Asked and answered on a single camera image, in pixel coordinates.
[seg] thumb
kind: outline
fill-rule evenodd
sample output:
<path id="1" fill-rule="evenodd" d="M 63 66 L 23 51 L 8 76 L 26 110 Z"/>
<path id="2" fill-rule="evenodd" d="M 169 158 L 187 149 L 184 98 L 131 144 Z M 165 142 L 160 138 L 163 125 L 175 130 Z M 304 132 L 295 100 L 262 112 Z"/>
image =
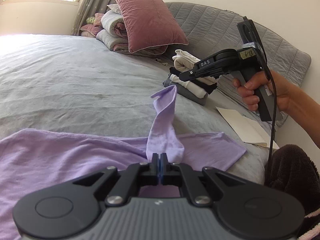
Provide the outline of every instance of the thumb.
<path id="1" fill-rule="evenodd" d="M 252 78 L 244 84 L 244 87 L 249 90 L 254 90 L 260 87 L 261 85 L 268 84 L 269 81 L 264 73 L 264 71 L 259 71 L 255 73 Z"/>

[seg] window sill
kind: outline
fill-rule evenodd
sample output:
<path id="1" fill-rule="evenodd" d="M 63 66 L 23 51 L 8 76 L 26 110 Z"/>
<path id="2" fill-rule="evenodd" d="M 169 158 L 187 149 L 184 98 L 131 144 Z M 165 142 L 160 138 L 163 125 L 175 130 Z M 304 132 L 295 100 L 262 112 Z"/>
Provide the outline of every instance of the window sill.
<path id="1" fill-rule="evenodd" d="M 6 3 L 17 3 L 17 2 L 53 2 L 53 3 L 70 4 L 75 6 L 79 5 L 79 2 L 66 1 L 66 0 L 4 0 L 0 2 L 0 5 L 3 5 Z"/>

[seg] finger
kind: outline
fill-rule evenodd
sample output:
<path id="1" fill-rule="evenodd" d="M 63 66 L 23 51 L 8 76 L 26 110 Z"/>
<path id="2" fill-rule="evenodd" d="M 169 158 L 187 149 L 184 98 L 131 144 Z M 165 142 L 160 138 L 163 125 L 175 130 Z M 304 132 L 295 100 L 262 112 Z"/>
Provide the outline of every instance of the finger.
<path id="1" fill-rule="evenodd" d="M 258 96 L 249 96 L 242 98 L 242 101 L 247 105 L 254 105 L 260 102 L 260 98 Z"/>
<path id="2" fill-rule="evenodd" d="M 261 85 L 268 84 L 268 79 L 263 71 L 255 73 L 250 80 L 244 84 L 244 86 L 249 90 L 257 89 Z"/>
<path id="3" fill-rule="evenodd" d="M 255 112 L 258 110 L 258 104 L 248 105 L 248 109 L 252 112 Z"/>
<path id="4" fill-rule="evenodd" d="M 237 78 L 234 78 L 232 83 L 236 88 L 241 86 L 240 81 Z"/>
<path id="5" fill-rule="evenodd" d="M 238 87 L 238 93 L 243 98 L 254 95 L 253 90 L 246 89 L 245 87 Z"/>

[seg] green patterned pillow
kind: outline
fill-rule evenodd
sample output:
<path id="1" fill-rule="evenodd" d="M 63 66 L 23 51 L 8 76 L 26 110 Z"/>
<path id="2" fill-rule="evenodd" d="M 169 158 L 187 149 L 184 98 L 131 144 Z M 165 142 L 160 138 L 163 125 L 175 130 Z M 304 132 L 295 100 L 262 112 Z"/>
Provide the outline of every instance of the green patterned pillow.
<path id="1" fill-rule="evenodd" d="M 94 23 L 94 20 L 95 20 L 95 17 L 94 16 L 90 16 L 87 18 L 87 24 L 93 24 Z"/>

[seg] fingernail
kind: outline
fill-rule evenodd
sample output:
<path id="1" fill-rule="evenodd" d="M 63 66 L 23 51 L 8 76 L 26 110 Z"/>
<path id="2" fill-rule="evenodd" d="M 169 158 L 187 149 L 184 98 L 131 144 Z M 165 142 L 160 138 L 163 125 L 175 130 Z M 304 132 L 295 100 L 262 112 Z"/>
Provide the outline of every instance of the fingernail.
<path id="1" fill-rule="evenodd" d="M 250 81 L 248 81 L 246 84 L 244 84 L 245 88 L 250 88 L 252 86 L 252 83 Z"/>

